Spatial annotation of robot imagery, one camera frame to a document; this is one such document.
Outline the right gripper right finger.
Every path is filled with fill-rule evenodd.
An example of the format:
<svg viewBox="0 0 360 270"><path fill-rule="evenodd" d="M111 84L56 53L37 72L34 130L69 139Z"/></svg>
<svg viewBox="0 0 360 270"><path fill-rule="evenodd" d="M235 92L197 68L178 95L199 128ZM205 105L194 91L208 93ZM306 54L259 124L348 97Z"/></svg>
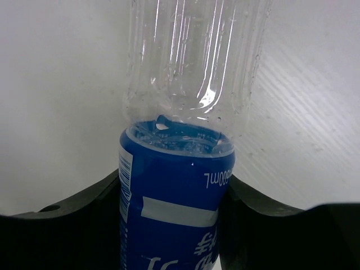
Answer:
<svg viewBox="0 0 360 270"><path fill-rule="evenodd" d="M231 177L219 208L223 269L358 269L359 204L303 210Z"/></svg>

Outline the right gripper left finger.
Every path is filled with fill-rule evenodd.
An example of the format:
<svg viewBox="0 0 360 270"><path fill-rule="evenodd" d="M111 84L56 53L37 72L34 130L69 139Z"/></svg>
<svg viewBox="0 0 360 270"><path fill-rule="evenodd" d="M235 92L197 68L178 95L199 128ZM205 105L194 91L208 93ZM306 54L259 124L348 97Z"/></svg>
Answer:
<svg viewBox="0 0 360 270"><path fill-rule="evenodd" d="M118 172L38 212L1 216L1 269L120 269Z"/></svg>

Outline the blue label bottle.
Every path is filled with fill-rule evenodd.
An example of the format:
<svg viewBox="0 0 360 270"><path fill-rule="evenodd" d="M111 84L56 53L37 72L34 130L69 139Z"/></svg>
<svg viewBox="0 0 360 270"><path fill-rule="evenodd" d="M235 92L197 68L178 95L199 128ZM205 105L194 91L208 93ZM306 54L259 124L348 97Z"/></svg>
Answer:
<svg viewBox="0 0 360 270"><path fill-rule="evenodd" d="M271 1L129 1L121 269L212 269Z"/></svg>

